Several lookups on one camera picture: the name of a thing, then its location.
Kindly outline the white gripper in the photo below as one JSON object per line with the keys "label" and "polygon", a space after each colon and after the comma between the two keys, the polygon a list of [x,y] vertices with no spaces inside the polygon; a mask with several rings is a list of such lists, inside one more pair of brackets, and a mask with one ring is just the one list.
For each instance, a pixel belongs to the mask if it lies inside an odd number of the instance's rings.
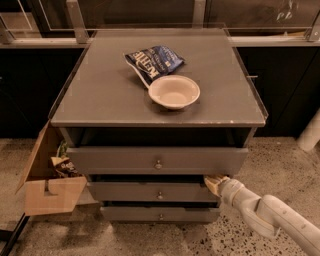
{"label": "white gripper", "polygon": [[227,179],[223,181],[219,176],[205,176],[204,183],[212,194],[221,196],[222,201],[228,206],[240,206],[240,192],[245,188],[240,181],[236,179]]}

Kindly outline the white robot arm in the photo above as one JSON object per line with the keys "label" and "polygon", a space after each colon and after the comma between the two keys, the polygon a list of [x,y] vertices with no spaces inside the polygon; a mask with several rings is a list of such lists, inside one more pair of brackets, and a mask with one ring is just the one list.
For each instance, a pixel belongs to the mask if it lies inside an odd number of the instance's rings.
{"label": "white robot arm", "polygon": [[259,196],[227,176],[205,176],[212,194],[238,210],[243,221],[258,234],[272,239],[286,232],[309,256],[320,256],[320,229],[272,195]]}

